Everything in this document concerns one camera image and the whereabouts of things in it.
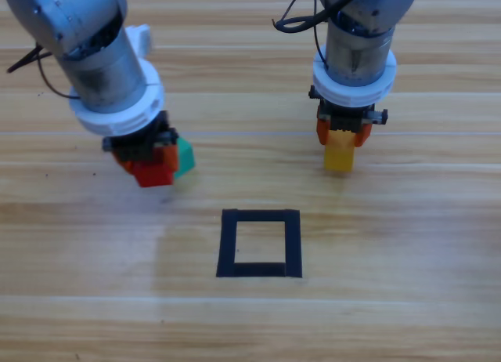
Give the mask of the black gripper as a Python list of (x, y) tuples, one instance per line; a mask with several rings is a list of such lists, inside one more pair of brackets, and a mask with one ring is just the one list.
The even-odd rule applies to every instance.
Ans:
[(327, 144), (329, 131), (345, 131), (355, 134), (355, 147), (362, 147), (369, 138), (372, 125), (386, 125), (388, 110), (375, 110), (375, 105), (365, 107), (342, 107), (324, 99), (312, 85), (310, 99), (319, 100), (316, 132), (321, 145)]
[(124, 136), (104, 137), (102, 149), (113, 153), (114, 160), (129, 175), (137, 161), (152, 161), (153, 151), (161, 147), (162, 162), (169, 171), (178, 171), (178, 133), (171, 127), (168, 112), (162, 110), (147, 126)]

